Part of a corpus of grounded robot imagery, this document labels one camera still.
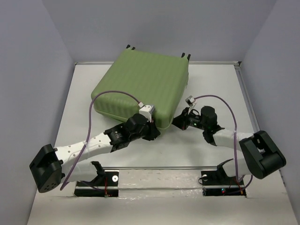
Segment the green suitcase blue lining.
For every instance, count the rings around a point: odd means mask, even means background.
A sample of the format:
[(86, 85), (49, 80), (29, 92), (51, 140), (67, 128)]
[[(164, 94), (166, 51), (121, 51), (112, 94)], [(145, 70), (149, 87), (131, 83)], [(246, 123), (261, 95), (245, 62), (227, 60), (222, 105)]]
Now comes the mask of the green suitcase blue lining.
[(188, 84), (189, 61), (181, 56), (125, 49), (91, 93), (94, 110), (126, 121), (137, 102), (154, 105), (157, 128), (166, 131)]

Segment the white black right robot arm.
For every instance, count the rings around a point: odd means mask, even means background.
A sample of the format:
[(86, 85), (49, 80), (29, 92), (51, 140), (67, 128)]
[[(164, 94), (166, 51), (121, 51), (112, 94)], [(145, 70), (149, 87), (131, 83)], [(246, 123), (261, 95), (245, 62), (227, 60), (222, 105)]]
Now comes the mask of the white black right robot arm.
[(181, 130), (198, 128), (207, 143), (242, 152), (243, 158), (226, 160), (207, 176), (219, 183), (226, 184), (236, 175), (252, 175), (261, 180), (286, 165), (286, 158), (266, 131), (237, 133), (225, 129), (218, 124), (213, 107), (204, 106), (199, 113), (185, 108), (172, 124)]

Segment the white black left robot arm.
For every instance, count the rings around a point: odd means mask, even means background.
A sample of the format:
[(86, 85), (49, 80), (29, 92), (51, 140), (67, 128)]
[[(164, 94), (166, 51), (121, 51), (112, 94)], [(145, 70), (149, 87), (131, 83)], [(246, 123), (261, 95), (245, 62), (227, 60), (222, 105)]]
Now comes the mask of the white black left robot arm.
[(106, 173), (98, 161), (89, 161), (89, 158), (123, 149), (140, 138), (153, 141), (158, 136), (160, 131), (155, 122), (136, 113), (89, 141), (55, 148), (51, 144), (43, 146), (30, 163), (30, 171), (40, 193), (76, 181), (99, 185)]

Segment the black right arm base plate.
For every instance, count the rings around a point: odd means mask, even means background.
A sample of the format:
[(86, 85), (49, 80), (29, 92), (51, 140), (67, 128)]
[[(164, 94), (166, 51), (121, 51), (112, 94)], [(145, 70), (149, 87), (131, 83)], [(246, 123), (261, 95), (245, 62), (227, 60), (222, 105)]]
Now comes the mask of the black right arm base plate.
[(243, 181), (237, 182), (233, 177), (219, 179), (216, 174), (217, 171), (201, 171), (198, 183), (202, 186), (203, 196), (247, 196)]

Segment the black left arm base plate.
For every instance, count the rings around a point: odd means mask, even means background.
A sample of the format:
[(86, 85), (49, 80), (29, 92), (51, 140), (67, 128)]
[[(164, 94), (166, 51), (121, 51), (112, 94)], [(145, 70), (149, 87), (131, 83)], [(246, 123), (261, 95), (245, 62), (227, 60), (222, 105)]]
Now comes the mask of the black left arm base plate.
[(118, 197), (119, 170), (105, 170), (105, 176), (93, 182), (76, 182), (74, 195), (76, 197)]

